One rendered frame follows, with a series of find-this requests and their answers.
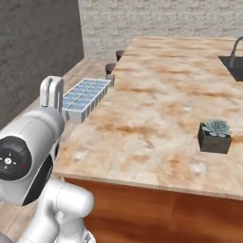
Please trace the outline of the wooden counter base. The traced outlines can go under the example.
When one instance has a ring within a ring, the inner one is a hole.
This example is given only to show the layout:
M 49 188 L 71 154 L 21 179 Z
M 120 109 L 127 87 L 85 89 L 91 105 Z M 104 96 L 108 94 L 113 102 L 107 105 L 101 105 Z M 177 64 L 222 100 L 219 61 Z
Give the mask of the wooden counter base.
M 243 202 L 71 178 L 95 197 L 97 243 L 243 243 Z

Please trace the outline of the dark counter sink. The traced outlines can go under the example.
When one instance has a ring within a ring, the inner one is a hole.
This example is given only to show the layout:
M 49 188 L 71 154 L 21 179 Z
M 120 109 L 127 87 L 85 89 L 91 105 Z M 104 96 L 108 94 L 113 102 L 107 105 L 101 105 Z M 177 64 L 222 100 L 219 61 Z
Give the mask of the dark counter sink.
M 243 82 L 243 57 L 219 56 L 219 60 L 236 82 Z

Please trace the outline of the succulent in dark square pot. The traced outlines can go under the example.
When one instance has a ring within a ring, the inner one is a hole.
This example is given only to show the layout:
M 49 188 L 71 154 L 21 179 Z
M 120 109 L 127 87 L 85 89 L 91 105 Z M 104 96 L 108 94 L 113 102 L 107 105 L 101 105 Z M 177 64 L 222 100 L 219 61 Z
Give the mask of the succulent in dark square pot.
M 225 121 L 209 119 L 199 125 L 197 140 L 201 152 L 227 154 L 232 142 L 232 132 Z

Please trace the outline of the dark grey curved tap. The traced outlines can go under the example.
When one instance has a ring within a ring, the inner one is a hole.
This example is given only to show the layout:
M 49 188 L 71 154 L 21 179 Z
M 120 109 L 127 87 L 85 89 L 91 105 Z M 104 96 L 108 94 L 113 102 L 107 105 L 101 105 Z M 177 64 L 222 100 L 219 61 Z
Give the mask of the dark grey curved tap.
M 243 40 L 243 36 L 240 36 L 239 38 L 237 38 L 237 40 L 234 43 L 234 47 L 233 47 L 233 50 L 232 50 L 231 56 L 230 56 L 229 67 L 233 67 L 234 66 L 234 59 L 235 59 L 236 49 L 237 49 L 237 46 L 238 46 L 239 42 L 242 41 L 242 40 Z

